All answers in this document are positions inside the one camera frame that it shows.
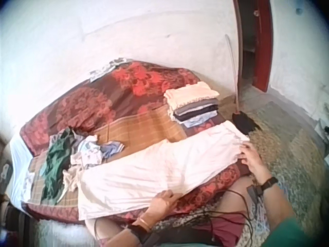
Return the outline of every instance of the folded gray shirt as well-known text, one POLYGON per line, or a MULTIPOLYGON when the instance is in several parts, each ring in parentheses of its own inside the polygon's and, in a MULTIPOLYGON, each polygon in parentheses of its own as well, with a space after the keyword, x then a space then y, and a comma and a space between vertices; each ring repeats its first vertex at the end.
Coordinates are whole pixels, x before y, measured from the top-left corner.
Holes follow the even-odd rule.
POLYGON ((210 106, 212 104, 218 104, 218 100, 216 98, 213 98, 213 99, 203 99, 198 102, 193 102, 193 103, 187 104, 181 108, 176 109, 175 113, 176 113, 176 115, 179 116, 179 115, 182 115, 182 114, 185 114, 188 112, 202 109, 202 108, 210 106))

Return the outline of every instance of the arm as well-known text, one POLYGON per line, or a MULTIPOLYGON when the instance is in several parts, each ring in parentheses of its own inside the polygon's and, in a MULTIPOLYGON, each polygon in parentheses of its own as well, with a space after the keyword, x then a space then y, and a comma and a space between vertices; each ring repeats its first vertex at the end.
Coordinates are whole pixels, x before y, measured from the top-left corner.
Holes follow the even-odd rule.
MULTIPOLYGON (((174 194, 171 190, 164 190, 157 194, 151 201, 150 207, 132 225, 139 225, 147 232, 166 217, 176 206, 181 194, 174 194)), ((129 230, 125 229, 106 243, 106 247, 136 247, 139 246, 139 239, 129 230)))
MULTIPOLYGON (((249 170, 255 175, 259 184, 264 184, 272 177, 272 174, 263 164, 259 154, 251 143, 243 143, 240 150, 242 152, 242 154, 240 154, 242 163, 249 167, 249 170)), ((266 189, 263 196, 271 231, 273 231, 285 219, 295 216, 291 204, 288 202, 283 191, 277 184, 266 189)))

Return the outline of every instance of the doorway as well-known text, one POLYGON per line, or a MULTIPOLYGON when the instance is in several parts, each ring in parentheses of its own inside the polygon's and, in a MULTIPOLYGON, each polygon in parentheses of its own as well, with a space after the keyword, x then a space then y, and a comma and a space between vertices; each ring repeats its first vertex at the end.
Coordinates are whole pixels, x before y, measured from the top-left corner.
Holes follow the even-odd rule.
POLYGON ((237 0, 239 91, 254 86, 266 92, 272 61, 272 20, 269 0, 237 0))

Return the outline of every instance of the black watch strap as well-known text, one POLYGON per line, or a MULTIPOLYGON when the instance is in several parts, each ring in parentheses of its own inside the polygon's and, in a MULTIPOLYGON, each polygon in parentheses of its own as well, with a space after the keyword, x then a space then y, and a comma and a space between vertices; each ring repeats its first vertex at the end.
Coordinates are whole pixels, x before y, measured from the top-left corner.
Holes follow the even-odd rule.
POLYGON ((128 225, 127 228, 139 239, 139 242, 142 244, 149 237, 149 233, 140 225, 128 225))
POLYGON ((261 185, 262 191, 264 191, 265 189, 268 189, 268 188, 272 187, 272 185, 273 184, 276 184, 277 182, 278 182, 278 179, 276 177, 271 177, 263 185, 261 185))

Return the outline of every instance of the red floral bedspread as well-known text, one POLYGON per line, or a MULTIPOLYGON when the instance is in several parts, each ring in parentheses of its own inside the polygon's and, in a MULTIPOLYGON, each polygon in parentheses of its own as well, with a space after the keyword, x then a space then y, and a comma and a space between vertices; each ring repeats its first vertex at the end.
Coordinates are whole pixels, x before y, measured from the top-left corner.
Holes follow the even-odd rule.
MULTIPOLYGON (((48 148, 49 136, 67 126, 90 132, 115 119, 158 108, 164 104, 163 94, 167 89, 176 89, 198 81, 196 75, 184 68, 167 68, 139 61, 121 64, 94 82, 87 80, 75 86, 36 114, 22 127, 20 134, 33 156, 38 156, 48 148)), ((223 121, 219 114, 201 126, 185 129, 185 132, 191 136, 223 121)), ((247 173, 245 166, 229 166, 209 182, 181 198, 175 213, 189 212, 206 204, 216 193, 228 188, 247 173)), ((23 206, 38 219, 78 222, 76 207, 55 208, 32 204, 23 206)), ((136 219, 142 211, 111 217, 130 221, 136 219)))

